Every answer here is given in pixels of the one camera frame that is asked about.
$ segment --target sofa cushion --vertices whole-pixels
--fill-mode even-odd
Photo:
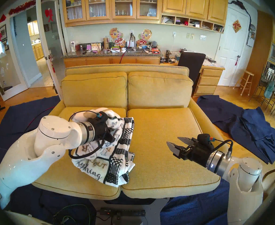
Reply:
[[[66,107],[127,108],[125,72],[69,75],[61,84]]]
[[[188,107],[192,80],[183,75],[131,72],[128,75],[128,109]]]
[[[74,74],[91,74],[104,72],[126,72],[127,75],[131,72],[164,72],[174,73],[188,76],[189,69],[183,66],[166,66],[163,64],[104,64],[104,65],[89,65],[67,67],[65,70],[66,76]]]
[[[220,177],[189,160],[173,156],[166,142],[186,146],[177,137],[197,137],[202,133],[189,108],[132,109],[134,118],[130,151],[135,166],[129,183],[122,185],[131,198],[187,196],[215,189]]]
[[[66,107],[59,114],[60,117],[68,120],[69,117],[77,111],[95,109],[93,107]],[[126,117],[124,108],[109,108],[119,114],[121,117]],[[54,162],[48,171],[39,179],[32,183],[34,186],[66,194],[75,197],[111,200],[120,195],[121,189],[102,184],[96,179],[77,169],[68,155],[68,150],[65,155]]]

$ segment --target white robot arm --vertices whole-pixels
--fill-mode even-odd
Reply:
[[[22,135],[8,149],[0,163],[0,206],[5,208],[11,193],[43,175],[69,149],[94,140],[114,139],[104,112],[95,113],[87,122],[68,122],[57,116],[45,116],[38,128]]]
[[[232,140],[223,141],[214,148],[211,140],[214,141],[215,138],[211,138],[209,134],[199,134],[197,139],[178,139],[188,144],[188,147],[167,142],[174,156],[194,161],[229,182],[228,224],[244,224],[263,202],[261,163],[248,157],[232,157]],[[218,149],[227,142],[231,142],[231,145],[225,155]],[[238,168],[232,169],[234,164],[238,164]]]

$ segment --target navy blue cloth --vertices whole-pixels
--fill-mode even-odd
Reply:
[[[201,96],[197,104],[234,141],[267,164],[275,161],[275,129],[266,121],[260,107],[243,109],[218,95]]]
[[[0,163],[6,151],[24,133],[28,124],[39,113],[55,106],[58,102],[59,97],[54,96],[12,106],[8,109],[0,124]],[[36,128],[41,118],[48,115],[51,110],[49,109],[37,117],[27,130]],[[227,224],[228,194],[229,183],[221,180],[220,185],[211,192],[171,198],[161,211],[161,224]],[[152,202],[153,199],[129,198],[123,192],[117,199],[107,201],[111,204],[130,205],[151,204]],[[32,184],[17,188],[11,194],[11,200],[5,210],[20,214],[32,214],[33,217],[51,224],[58,224],[58,221],[61,221],[65,215],[74,218],[78,225],[88,224],[87,212],[83,206],[66,208],[57,216],[57,221],[53,222],[54,214],[65,206],[73,204],[86,205],[91,215],[90,224],[95,224],[96,211],[88,199],[42,190]],[[74,222],[69,219],[65,224],[74,224]]]

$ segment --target black and white blanket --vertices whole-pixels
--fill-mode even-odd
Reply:
[[[106,124],[112,129],[111,134],[115,141],[104,142],[101,149],[93,155],[82,159],[72,159],[72,163],[82,172],[92,178],[114,187],[127,184],[129,182],[128,173],[135,164],[132,162],[134,153],[129,152],[130,142],[134,129],[133,118],[121,118],[117,113],[107,108],[91,109],[94,112],[103,111],[108,115]],[[86,122],[88,118],[94,118],[92,112],[81,112],[72,116],[74,122]],[[101,140],[93,141],[82,145],[76,149],[74,155],[81,156],[95,150]]]

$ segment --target wooden stool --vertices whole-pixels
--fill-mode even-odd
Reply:
[[[244,76],[245,73],[248,74],[247,79],[243,78],[243,76]],[[243,75],[241,76],[241,78],[236,82],[235,86],[236,86],[238,83],[240,84],[240,86],[243,86],[243,90],[242,90],[241,96],[243,95],[243,92],[244,92],[245,89],[249,89],[249,93],[248,93],[248,96],[249,96],[249,95],[250,95],[250,90],[251,90],[251,85],[252,85],[252,80],[253,80],[254,74],[253,74],[252,72],[248,72],[248,71],[244,71],[244,74],[243,74]],[[246,81],[244,85],[241,84],[242,79]]]

